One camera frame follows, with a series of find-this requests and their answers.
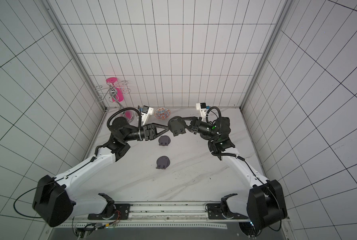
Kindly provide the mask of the black phone stand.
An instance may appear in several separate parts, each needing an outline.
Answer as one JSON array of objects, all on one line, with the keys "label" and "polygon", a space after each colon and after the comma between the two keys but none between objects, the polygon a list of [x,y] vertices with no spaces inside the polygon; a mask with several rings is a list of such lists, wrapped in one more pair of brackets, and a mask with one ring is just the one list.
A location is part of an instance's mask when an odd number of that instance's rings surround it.
[{"label": "black phone stand", "polygon": [[168,128],[174,137],[186,133],[185,121],[182,117],[176,116],[169,120]]}]

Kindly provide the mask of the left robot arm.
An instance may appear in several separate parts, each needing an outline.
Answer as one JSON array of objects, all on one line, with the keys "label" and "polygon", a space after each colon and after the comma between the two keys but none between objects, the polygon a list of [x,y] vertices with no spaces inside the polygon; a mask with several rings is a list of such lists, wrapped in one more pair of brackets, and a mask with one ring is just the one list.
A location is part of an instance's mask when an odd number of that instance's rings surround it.
[{"label": "left robot arm", "polygon": [[120,160],[130,149],[129,141],[151,141],[169,131],[165,125],[145,124],[143,116],[144,112],[131,107],[112,114],[107,120],[109,140],[96,146],[92,156],[55,177],[42,177],[34,188],[32,205],[38,218],[50,227],[57,227],[70,217],[85,214],[103,220],[117,217],[115,201],[107,194],[99,192],[84,199],[77,196],[77,190],[102,169]]}]

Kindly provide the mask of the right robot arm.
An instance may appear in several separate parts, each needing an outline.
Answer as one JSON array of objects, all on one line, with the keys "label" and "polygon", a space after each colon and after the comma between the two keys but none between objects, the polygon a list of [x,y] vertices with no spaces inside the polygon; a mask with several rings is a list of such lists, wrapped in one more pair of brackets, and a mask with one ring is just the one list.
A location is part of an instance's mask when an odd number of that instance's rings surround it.
[{"label": "right robot arm", "polygon": [[248,189],[248,196],[240,198],[232,193],[221,198],[220,211],[225,219],[236,215],[247,217],[252,228],[261,231],[287,218],[286,204],[281,184],[270,181],[249,164],[230,140],[230,119],[222,116],[220,109],[211,107],[207,110],[217,111],[217,119],[209,121],[208,114],[201,117],[176,117],[169,121],[170,131],[177,136],[187,131],[207,141],[210,153],[234,170]]}]

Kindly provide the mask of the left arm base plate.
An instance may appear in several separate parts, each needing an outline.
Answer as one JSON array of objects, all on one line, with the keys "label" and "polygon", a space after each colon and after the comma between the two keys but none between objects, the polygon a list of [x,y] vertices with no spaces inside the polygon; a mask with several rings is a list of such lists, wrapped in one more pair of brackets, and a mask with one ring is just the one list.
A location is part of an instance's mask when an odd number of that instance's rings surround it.
[{"label": "left arm base plate", "polygon": [[113,204],[106,206],[100,214],[89,214],[88,220],[127,220],[130,213],[130,204]]}]

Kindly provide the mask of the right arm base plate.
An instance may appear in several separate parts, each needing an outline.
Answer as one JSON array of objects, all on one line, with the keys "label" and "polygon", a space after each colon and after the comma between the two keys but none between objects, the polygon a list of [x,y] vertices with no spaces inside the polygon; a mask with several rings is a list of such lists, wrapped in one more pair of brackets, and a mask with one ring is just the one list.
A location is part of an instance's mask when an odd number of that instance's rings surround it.
[{"label": "right arm base plate", "polygon": [[205,210],[210,220],[247,220],[248,217],[239,213],[232,213],[223,203],[208,203]]}]

